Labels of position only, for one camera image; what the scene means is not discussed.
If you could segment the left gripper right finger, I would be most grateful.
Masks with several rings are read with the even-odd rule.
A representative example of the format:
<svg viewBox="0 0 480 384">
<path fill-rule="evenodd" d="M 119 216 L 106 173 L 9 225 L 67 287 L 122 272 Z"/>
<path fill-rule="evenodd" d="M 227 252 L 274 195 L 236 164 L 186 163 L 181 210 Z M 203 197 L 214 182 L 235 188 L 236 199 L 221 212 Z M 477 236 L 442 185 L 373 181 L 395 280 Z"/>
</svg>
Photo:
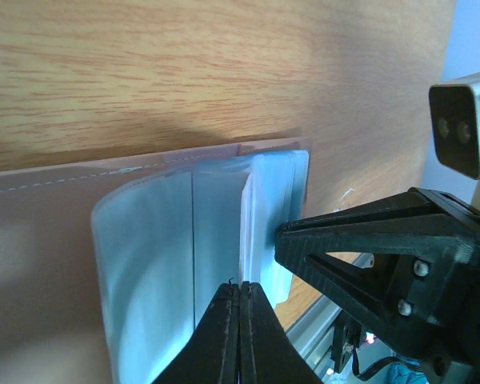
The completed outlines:
<svg viewBox="0 0 480 384">
<path fill-rule="evenodd" d="M 239 298 L 240 383 L 320 383 L 296 351 L 260 284 L 244 282 Z"/>
</svg>

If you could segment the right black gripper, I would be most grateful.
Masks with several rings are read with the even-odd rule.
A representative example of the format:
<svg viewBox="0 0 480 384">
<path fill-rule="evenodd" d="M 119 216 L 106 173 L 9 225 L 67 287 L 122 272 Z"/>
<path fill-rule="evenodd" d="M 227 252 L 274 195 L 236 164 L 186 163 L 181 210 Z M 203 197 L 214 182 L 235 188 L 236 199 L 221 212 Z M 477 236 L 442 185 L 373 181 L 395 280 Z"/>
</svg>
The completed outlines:
<svg viewBox="0 0 480 384">
<path fill-rule="evenodd" d="M 480 383 L 480 203 L 412 188 L 281 225 L 275 259 L 430 383 Z"/>
</svg>

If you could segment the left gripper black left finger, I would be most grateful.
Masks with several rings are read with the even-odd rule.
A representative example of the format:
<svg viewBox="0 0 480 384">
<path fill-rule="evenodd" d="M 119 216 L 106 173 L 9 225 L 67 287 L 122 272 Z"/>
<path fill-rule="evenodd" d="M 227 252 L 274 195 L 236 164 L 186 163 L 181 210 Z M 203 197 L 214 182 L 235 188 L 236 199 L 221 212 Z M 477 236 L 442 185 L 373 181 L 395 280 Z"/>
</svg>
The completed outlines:
<svg viewBox="0 0 480 384">
<path fill-rule="evenodd" d="M 156 383 L 236 383 L 239 379 L 240 289 L 223 283 L 190 340 Z"/>
</svg>

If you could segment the blue card holder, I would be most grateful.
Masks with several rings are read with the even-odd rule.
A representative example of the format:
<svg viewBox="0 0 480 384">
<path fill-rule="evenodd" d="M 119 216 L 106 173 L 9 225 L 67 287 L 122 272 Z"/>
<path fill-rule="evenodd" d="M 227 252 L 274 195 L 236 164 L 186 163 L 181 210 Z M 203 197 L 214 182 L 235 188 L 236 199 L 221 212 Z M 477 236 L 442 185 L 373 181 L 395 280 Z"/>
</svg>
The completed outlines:
<svg viewBox="0 0 480 384">
<path fill-rule="evenodd" d="M 281 138 L 0 172 L 0 383 L 149 383 L 219 285 L 287 300 L 309 164 Z"/>
</svg>

